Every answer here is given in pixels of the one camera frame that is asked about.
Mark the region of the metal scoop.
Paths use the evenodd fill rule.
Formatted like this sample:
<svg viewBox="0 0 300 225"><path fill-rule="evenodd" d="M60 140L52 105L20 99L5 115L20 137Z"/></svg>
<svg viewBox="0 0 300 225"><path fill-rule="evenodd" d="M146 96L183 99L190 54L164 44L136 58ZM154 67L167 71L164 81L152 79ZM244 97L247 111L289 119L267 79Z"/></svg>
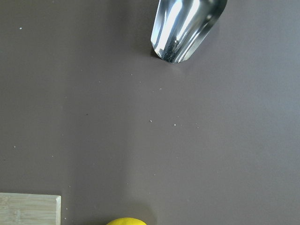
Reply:
<svg viewBox="0 0 300 225"><path fill-rule="evenodd" d="M187 61L206 38L227 0L160 0L150 41L169 63Z"/></svg>

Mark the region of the yellow lemon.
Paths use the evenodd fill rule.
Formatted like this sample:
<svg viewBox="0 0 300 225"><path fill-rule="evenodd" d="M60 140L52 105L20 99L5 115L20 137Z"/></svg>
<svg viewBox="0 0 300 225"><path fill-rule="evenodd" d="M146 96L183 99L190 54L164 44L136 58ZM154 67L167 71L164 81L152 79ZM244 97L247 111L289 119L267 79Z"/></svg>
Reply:
<svg viewBox="0 0 300 225"><path fill-rule="evenodd" d="M107 225L146 225L146 223L137 218L122 217L110 221Z"/></svg>

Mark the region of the wooden cutting board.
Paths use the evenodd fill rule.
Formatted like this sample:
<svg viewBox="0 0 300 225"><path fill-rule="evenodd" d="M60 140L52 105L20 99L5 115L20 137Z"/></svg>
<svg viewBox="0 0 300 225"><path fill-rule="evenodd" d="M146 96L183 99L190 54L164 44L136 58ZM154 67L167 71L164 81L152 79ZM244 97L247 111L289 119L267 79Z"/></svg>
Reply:
<svg viewBox="0 0 300 225"><path fill-rule="evenodd" d="M60 225L61 196L1 193L0 223L2 225Z"/></svg>

